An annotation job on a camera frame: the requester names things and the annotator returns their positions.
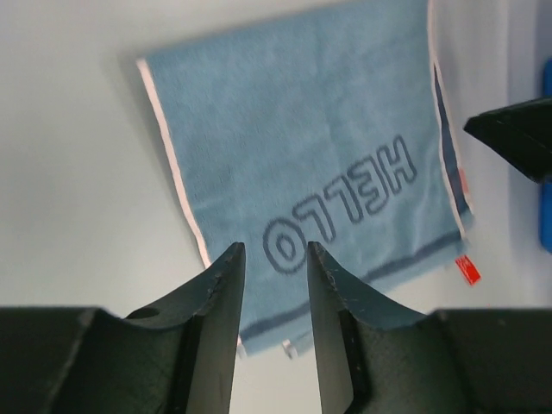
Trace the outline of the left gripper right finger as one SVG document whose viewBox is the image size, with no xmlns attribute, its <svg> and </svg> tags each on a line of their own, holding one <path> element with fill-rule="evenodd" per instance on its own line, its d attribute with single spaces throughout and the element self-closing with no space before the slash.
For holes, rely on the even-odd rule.
<svg viewBox="0 0 552 414">
<path fill-rule="evenodd" d="M 346 271 L 316 242 L 307 267 L 323 412 L 550 412 L 550 310 L 424 315 Z"/>
</svg>

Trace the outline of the light blue towel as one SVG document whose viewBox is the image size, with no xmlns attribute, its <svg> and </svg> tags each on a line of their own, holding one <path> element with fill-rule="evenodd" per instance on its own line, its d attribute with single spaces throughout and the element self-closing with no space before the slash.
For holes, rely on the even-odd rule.
<svg viewBox="0 0 552 414">
<path fill-rule="evenodd" d="M 139 59 L 203 263 L 246 247 L 240 356 L 311 347 L 310 242 L 381 292 L 464 253 L 435 43 L 431 1 L 348 1 Z"/>
</svg>

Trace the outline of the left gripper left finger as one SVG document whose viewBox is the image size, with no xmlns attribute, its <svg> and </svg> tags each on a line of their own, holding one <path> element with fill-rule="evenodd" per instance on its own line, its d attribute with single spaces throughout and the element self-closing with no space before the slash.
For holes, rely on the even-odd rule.
<svg viewBox="0 0 552 414">
<path fill-rule="evenodd" d="M 1 310 L 4 413 L 226 413 L 246 250 L 120 318 L 99 307 Z"/>
</svg>

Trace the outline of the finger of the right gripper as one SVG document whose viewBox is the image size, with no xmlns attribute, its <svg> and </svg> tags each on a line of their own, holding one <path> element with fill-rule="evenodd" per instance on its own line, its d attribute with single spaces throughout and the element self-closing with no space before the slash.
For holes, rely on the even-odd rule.
<svg viewBox="0 0 552 414">
<path fill-rule="evenodd" d="M 551 179 L 551 99 L 516 103 L 469 118 L 463 130 L 527 179 Z"/>
</svg>

